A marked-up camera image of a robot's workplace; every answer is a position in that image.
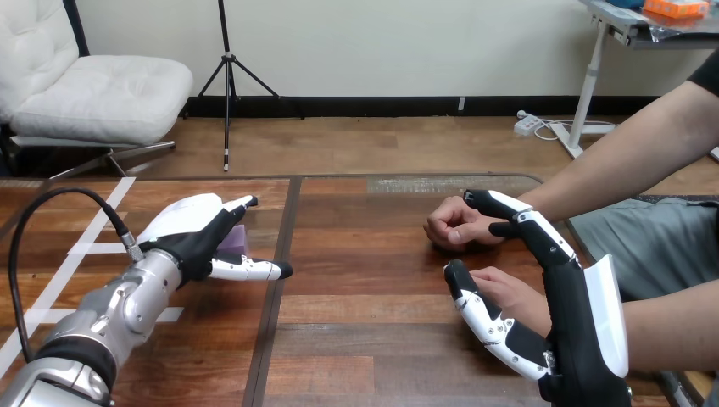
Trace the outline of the person's hand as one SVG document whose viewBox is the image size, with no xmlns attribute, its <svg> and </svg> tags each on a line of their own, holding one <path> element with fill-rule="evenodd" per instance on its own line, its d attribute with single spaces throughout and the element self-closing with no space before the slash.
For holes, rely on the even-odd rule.
<svg viewBox="0 0 719 407">
<path fill-rule="evenodd" d="M 479 292 L 502 309 L 504 318 L 513 318 L 546 337 L 552 327 L 546 298 L 525 282 L 487 267 L 470 272 Z"/>
<path fill-rule="evenodd" d="M 487 217 L 470 208 L 459 196 L 445 198 L 426 218 L 423 230 L 441 249 L 464 252 L 471 244 L 496 245 L 504 241 L 489 231 L 500 219 Z"/>
</svg>

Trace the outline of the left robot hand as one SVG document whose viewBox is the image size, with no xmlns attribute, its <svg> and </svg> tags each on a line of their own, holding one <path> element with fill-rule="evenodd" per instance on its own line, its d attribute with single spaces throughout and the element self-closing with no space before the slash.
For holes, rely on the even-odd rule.
<svg viewBox="0 0 719 407">
<path fill-rule="evenodd" d="M 220 244 L 258 198 L 245 195 L 223 201 L 214 192 L 183 198 L 165 207 L 140 233 L 139 248 L 161 250 L 179 265 L 181 282 L 215 278 L 229 281 L 276 281 L 293 275 L 288 262 L 222 254 Z"/>
</svg>

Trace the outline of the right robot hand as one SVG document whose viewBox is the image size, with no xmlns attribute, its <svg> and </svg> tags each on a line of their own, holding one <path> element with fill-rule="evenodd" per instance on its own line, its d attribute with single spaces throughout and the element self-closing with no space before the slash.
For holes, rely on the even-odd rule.
<svg viewBox="0 0 719 407">
<path fill-rule="evenodd" d="M 480 292 L 465 264 L 443 268 L 456 309 L 484 348 L 538 385 L 553 406 L 629 406 L 632 389 L 627 330 L 613 258 L 607 254 L 583 268 L 568 241 L 531 205 L 493 190 L 467 189 L 464 201 L 496 218 L 489 230 L 519 237 L 543 269 L 552 321 L 542 336 L 504 316 Z"/>
</svg>

